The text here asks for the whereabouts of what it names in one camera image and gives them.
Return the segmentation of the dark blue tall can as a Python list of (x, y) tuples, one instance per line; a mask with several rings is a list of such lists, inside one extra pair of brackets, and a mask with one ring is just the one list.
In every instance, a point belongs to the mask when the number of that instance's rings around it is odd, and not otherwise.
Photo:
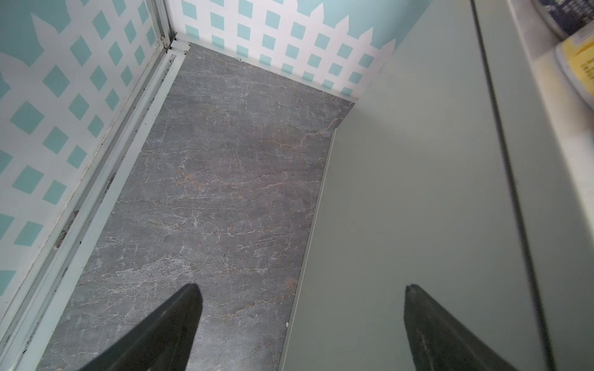
[(532, 4), (561, 40), (593, 21), (593, 0), (533, 0)]

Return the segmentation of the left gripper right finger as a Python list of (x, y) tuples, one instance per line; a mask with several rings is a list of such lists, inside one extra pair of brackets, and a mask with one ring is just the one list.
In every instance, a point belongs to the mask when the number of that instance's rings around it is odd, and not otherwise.
[(514, 370), (417, 284), (405, 289), (404, 323), (417, 370)]

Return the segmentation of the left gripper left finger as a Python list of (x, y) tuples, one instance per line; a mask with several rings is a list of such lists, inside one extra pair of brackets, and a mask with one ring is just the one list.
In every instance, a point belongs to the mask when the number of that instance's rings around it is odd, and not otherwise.
[(203, 310), (197, 284), (185, 284), (83, 370), (184, 370)]

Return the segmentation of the yellow can pull-tab lid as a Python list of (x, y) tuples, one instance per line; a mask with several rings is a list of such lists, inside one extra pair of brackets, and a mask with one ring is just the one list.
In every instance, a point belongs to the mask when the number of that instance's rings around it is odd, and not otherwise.
[(558, 44), (555, 58), (575, 91), (593, 109), (593, 22)]

